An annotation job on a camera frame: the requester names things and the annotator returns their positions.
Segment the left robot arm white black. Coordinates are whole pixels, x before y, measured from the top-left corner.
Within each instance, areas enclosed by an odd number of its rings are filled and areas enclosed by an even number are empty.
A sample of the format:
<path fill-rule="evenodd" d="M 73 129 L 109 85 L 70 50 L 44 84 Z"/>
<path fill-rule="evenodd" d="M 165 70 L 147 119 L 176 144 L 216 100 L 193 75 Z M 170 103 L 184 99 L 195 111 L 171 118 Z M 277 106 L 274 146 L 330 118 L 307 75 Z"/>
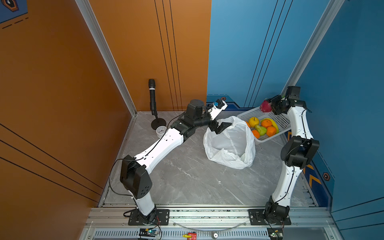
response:
<path fill-rule="evenodd" d="M 173 119 L 165 134 L 148 149 L 134 157 L 127 155 L 122 159 L 120 182 L 131 193 L 137 211 L 146 223 L 156 218 L 156 205 L 150 190 L 153 186 L 150 173 L 172 150 L 190 138 L 197 128 L 207 126 L 215 134 L 222 133 L 231 123 L 219 123 L 216 117 L 228 107 L 218 99 L 209 106 L 200 100 L 192 100 L 187 110 Z"/>

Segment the green circuit board left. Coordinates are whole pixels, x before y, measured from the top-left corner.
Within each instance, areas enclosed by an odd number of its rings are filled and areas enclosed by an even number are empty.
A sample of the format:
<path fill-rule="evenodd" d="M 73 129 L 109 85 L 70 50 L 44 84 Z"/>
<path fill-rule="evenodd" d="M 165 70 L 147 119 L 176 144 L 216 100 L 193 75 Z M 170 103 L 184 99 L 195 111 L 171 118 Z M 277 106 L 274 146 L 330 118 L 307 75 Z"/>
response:
<path fill-rule="evenodd" d="M 161 236 L 160 230 L 156 228 L 150 228 L 150 229 L 141 228 L 138 234 L 139 240 L 158 240 L 160 236 Z"/>

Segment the black microphone on stand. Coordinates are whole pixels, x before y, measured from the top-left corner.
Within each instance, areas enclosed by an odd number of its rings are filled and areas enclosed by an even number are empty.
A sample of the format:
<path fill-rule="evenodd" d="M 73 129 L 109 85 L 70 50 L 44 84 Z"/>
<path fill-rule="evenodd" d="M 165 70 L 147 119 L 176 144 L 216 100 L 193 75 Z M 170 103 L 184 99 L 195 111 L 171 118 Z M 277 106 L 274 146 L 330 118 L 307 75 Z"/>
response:
<path fill-rule="evenodd" d="M 156 105 L 156 82 L 154 79 L 149 79 L 149 91 L 150 91 L 150 110 L 155 119 L 151 122 L 151 127 L 156 130 L 159 127 L 166 126 L 166 121 L 158 117 L 157 105 Z"/>

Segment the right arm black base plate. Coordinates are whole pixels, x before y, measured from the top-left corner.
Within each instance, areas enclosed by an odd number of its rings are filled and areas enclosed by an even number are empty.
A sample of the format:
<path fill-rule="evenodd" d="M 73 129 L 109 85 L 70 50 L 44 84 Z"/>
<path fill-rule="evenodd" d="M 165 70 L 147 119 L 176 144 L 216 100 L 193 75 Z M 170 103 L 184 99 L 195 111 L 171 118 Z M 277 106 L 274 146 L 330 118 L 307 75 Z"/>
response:
<path fill-rule="evenodd" d="M 266 213 L 264 209 L 249 209 L 249 219 L 252 226 L 290 226 L 292 224 L 289 216 L 283 219 L 276 212 Z"/>

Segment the red dragon fruit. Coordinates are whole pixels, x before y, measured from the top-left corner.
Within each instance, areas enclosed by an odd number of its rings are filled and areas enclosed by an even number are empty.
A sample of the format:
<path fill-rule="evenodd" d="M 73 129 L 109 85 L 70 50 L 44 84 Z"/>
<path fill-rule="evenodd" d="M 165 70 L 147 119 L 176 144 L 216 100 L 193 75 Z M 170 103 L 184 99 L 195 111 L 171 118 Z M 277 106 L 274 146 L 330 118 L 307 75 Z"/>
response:
<path fill-rule="evenodd" d="M 271 112 L 273 109 L 272 109 L 272 106 L 271 106 L 271 101 L 269 99 L 267 100 L 264 100 L 261 105 L 260 105 L 260 110 L 263 112 L 263 113 L 269 113 Z"/>

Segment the circuit board right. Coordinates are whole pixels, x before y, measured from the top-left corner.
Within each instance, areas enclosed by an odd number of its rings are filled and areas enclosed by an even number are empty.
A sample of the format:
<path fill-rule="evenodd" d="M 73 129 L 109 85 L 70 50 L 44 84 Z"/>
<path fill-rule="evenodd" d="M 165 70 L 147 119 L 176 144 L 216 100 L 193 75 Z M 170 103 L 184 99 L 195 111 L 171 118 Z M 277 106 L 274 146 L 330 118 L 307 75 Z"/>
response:
<path fill-rule="evenodd" d="M 284 233 L 282 229 L 280 230 L 267 229 L 267 230 L 268 230 L 268 236 L 270 240 L 283 240 Z"/>

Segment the yellow banana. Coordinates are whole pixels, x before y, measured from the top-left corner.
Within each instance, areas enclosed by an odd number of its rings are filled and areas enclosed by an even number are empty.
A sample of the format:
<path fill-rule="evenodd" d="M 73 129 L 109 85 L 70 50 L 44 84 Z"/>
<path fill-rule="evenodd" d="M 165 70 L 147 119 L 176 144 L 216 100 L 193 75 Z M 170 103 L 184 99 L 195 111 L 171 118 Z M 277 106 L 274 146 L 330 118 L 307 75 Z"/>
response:
<path fill-rule="evenodd" d="M 270 118 L 268 118 L 269 121 L 271 121 L 272 123 L 272 126 L 276 129 L 276 133 L 278 134 L 279 133 L 279 127 L 278 125 L 276 124 L 276 122 Z"/>

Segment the orange fruit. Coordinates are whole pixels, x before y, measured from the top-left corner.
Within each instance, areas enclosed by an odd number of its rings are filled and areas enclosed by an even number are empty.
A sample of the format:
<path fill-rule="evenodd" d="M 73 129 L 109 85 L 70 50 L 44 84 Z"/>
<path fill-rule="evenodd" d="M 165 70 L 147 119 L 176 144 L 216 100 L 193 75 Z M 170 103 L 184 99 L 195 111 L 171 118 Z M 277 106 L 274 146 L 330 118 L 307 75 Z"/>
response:
<path fill-rule="evenodd" d="M 268 119 L 263 119 L 261 121 L 261 126 L 264 127 L 264 128 L 268 128 L 268 127 L 272 126 L 272 123 Z"/>
<path fill-rule="evenodd" d="M 252 130 L 252 133 L 255 138 L 259 139 L 261 137 L 260 133 L 257 130 Z"/>
<path fill-rule="evenodd" d="M 268 127 L 267 128 L 267 136 L 268 137 L 272 137 L 272 136 L 274 136 L 274 135 L 276 135 L 277 133 L 276 133 L 276 129 L 273 127 L 273 126 L 271 126 L 271 127 Z"/>

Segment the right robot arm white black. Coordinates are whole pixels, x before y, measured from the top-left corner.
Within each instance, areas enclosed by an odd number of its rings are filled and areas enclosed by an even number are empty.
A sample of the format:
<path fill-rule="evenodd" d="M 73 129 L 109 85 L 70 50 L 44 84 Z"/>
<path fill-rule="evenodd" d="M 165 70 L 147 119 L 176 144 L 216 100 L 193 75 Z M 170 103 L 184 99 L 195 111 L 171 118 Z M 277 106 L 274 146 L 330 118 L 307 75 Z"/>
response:
<path fill-rule="evenodd" d="M 286 114 L 290 120 L 292 136 L 281 150 L 282 172 L 278 185 L 266 203 L 264 220 L 281 224 L 288 219 L 291 196 L 297 179 L 309 165 L 319 149 L 320 142 L 310 132 L 306 102 L 300 100 L 300 87 L 289 86 L 284 97 L 268 99 L 272 112 Z"/>

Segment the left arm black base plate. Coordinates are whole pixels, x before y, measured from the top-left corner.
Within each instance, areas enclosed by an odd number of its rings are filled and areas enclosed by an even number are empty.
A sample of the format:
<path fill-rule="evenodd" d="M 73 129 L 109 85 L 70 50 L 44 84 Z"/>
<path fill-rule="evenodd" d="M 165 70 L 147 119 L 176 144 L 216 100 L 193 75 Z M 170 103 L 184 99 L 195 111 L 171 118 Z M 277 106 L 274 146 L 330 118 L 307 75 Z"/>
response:
<path fill-rule="evenodd" d="M 167 226 L 170 219 L 170 210 L 168 209 L 153 209 L 149 215 L 143 215 L 138 209 L 130 212 L 128 225 L 129 226 L 151 226 L 160 225 Z"/>

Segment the white plastic basket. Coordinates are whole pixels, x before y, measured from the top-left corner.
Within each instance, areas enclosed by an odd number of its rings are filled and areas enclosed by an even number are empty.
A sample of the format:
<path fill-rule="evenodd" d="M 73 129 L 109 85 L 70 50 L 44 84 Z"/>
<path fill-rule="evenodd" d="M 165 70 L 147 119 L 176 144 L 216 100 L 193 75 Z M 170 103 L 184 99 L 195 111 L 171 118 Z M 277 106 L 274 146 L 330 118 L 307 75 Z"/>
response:
<path fill-rule="evenodd" d="M 241 113 L 237 117 L 249 125 L 256 144 L 264 143 L 291 129 L 287 114 L 275 115 L 273 112 L 263 112 L 260 107 Z"/>

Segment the green pear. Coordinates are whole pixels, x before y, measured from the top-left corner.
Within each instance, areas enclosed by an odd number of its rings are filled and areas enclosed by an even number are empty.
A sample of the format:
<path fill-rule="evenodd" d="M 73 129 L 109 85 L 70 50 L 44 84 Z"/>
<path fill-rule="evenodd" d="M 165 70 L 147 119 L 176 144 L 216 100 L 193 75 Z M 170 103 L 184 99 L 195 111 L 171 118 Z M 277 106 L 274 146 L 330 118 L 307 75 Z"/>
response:
<path fill-rule="evenodd" d="M 259 125 L 255 125 L 255 130 L 259 133 L 260 136 L 264 136 L 267 133 L 267 128 Z"/>

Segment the white plastic bag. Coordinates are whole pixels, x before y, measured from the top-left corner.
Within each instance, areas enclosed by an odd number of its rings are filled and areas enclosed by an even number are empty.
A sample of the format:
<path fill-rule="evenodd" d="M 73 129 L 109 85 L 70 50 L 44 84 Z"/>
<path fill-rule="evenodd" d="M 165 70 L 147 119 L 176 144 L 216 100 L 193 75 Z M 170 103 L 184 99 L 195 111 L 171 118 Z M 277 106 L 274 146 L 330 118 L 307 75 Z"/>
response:
<path fill-rule="evenodd" d="M 256 157 L 256 146 L 255 137 L 246 122 L 230 116 L 220 119 L 219 123 L 231 125 L 220 134 L 207 129 L 203 138 L 207 158 L 232 169 L 251 167 Z"/>

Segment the round white gauge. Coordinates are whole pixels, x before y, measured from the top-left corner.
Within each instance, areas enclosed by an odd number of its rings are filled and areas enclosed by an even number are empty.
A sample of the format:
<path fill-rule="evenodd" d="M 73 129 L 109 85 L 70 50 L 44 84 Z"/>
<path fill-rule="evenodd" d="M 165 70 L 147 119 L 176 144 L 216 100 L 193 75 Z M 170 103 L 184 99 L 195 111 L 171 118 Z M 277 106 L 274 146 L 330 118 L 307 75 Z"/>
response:
<path fill-rule="evenodd" d="M 157 134 L 157 137 L 160 139 L 164 136 L 164 134 L 167 132 L 167 127 L 166 126 L 159 126 L 157 127 L 156 129 L 156 134 Z"/>

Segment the yellow apple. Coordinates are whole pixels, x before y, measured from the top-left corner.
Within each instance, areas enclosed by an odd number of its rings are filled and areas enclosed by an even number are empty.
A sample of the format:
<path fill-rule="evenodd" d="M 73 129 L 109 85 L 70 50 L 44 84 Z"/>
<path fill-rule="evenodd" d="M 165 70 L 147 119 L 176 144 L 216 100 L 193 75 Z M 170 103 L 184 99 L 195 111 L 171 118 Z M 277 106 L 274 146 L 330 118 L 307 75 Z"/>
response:
<path fill-rule="evenodd" d="M 248 120 L 248 124 L 251 128 L 254 128 L 255 126 L 258 126 L 260 123 L 259 119 L 256 117 L 252 117 Z"/>

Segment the aluminium front rail frame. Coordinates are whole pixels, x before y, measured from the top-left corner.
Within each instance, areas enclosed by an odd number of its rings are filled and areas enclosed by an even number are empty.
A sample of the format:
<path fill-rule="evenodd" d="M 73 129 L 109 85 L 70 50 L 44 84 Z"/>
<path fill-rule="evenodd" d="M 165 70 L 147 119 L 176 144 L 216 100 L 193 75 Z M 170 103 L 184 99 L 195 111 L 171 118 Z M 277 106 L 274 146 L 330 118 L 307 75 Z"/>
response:
<path fill-rule="evenodd" d="M 293 207 L 290 226 L 252 226 L 251 206 L 182 206 L 159 205 L 170 210 L 167 226 L 129 226 L 133 208 L 117 206 L 91 210 L 81 240 L 139 240 L 141 228 L 160 230 L 159 240 L 186 240 L 184 234 L 197 233 L 197 240 L 270 240 L 267 229 L 280 230 L 283 240 L 342 240 L 331 214 L 326 208 Z"/>

